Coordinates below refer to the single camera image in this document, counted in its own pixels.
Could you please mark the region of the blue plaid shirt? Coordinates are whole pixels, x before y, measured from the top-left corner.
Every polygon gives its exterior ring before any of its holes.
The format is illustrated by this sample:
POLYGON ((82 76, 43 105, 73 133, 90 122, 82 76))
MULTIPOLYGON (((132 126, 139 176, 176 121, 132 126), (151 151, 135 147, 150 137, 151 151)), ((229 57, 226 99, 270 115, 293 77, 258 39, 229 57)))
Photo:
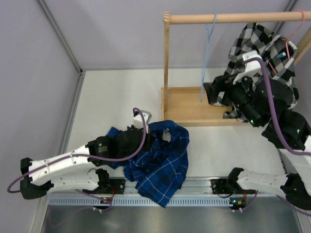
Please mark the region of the blue plaid shirt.
POLYGON ((166 207, 186 178, 190 136, 187 129, 171 120, 151 123, 149 129, 155 138, 151 149, 110 168, 122 167, 125 178, 136 182, 141 196, 166 207))

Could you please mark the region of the blue wire hanger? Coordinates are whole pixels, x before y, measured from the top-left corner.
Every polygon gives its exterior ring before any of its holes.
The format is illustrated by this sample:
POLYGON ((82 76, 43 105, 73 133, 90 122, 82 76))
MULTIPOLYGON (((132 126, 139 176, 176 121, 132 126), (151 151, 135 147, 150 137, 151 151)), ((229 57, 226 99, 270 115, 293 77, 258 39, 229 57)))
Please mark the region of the blue wire hanger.
POLYGON ((202 72, 201 72, 200 102, 203 101, 203 94, 204 94, 203 84, 205 82, 206 70, 207 70, 208 59, 209 59, 209 47, 210 47, 211 37, 213 35, 213 31, 215 28, 216 20, 217 20, 217 13, 214 13, 213 24, 212 24, 211 29, 209 28, 209 25, 206 24, 206 34, 205 34, 204 52, 203 52, 203 66, 202 66, 202 72))

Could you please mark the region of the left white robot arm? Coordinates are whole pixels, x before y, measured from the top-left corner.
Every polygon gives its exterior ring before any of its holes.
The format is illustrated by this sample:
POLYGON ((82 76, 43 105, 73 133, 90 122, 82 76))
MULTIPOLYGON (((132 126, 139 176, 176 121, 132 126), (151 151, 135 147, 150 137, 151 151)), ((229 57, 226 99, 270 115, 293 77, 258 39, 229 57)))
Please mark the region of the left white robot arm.
POLYGON ((103 165, 123 162, 137 150, 149 152, 155 137, 135 127, 114 135, 100 136, 71 152, 45 160, 24 158, 20 170, 20 192, 32 200, 57 191, 79 189, 87 194, 111 190, 109 174, 103 165))

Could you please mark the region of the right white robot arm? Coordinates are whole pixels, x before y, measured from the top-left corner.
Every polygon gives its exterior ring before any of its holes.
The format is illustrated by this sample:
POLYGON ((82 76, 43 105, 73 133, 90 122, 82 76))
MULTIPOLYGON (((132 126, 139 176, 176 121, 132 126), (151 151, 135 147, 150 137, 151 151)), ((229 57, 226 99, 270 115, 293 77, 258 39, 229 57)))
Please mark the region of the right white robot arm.
POLYGON ((262 136, 294 167, 294 173, 273 175, 235 167, 225 185, 228 191, 263 191, 285 199, 294 207, 311 209, 311 127, 297 112, 289 110, 292 90, 268 79, 253 85, 250 77, 218 76, 203 87, 210 104, 233 103, 254 127, 265 127, 262 136))

